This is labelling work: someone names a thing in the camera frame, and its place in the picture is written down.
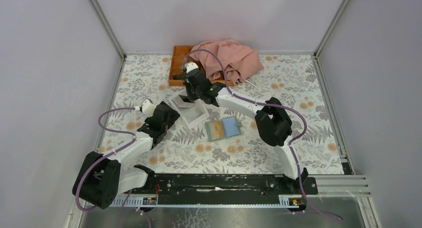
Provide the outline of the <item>white plastic card box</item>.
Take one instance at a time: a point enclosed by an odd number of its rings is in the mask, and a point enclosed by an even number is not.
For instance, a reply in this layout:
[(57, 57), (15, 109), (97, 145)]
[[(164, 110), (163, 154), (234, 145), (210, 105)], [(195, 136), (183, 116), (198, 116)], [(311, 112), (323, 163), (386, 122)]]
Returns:
[[(175, 104), (172, 102), (172, 99), (176, 96), (180, 96), (183, 101), (192, 103), (193, 105), (187, 109), (176, 107)], [(186, 127), (189, 129), (200, 125), (210, 116), (207, 108), (205, 107), (205, 103), (200, 99), (190, 101), (185, 91), (181, 91), (181, 93), (170, 97), (169, 102), (171, 104), (171, 107), (180, 114), (180, 118), (182, 119)]]

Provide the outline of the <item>green card holder wallet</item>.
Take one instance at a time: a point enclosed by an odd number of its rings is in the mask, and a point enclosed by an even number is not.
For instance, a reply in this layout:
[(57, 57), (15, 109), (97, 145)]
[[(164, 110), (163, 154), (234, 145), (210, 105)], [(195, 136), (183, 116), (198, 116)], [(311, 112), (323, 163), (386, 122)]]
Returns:
[(242, 123), (234, 116), (205, 123), (205, 129), (210, 142), (241, 135), (241, 128)]

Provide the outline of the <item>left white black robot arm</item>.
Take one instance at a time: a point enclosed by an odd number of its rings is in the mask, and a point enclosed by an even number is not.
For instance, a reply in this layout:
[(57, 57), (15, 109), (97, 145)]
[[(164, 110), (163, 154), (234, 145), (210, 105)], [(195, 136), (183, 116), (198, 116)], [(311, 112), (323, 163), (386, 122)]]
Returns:
[(81, 211), (86, 211), (82, 200), (94, 208), (106, 209), (119, 194), (133, 189), (147, 194), (157, 189), (155, 172), (144, 165), (134, 165), (133, 160), (158, 145), (180, 114), (165, 102), (155, 105), (149, 99), (128, 110), (143, 113), (145, 122), (135, 132), (121, 132), (131, 138), (122, 147), (106, 154), (92, 151), (86, 155), (72, 188)]

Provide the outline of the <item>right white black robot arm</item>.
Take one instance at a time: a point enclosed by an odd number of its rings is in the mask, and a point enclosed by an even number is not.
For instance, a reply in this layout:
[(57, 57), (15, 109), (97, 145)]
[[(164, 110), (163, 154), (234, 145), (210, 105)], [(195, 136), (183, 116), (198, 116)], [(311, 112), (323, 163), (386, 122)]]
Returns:
[(287, 108), (277, 98), (271, 97), (266, 101), (249, 98), (223, 83), (212, 83), (197, 67), (184, 67), (182, 71), (190, 101), (200, 99), (207, 105), (231, 109), (253, 119), (260, 138), (274, 148), (281, 162), (283, 174), (287, 177), (287, 191), (298, 194), (305, 188), (304, 178), (308, 172), (291, 147), (294, 140), (292, 120), (286, 112)]

